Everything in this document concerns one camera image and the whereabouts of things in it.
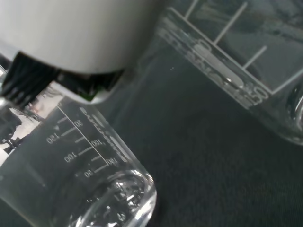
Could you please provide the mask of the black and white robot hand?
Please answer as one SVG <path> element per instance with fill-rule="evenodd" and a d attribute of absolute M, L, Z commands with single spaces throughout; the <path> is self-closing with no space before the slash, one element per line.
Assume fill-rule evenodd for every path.
<path fill-rule="evenodd" d="M 3 0 L 0 53 L 11 64 L 0 104 L 24 108 L 48 86 L 95 105 L 152 39 L 166 0 Z"/>

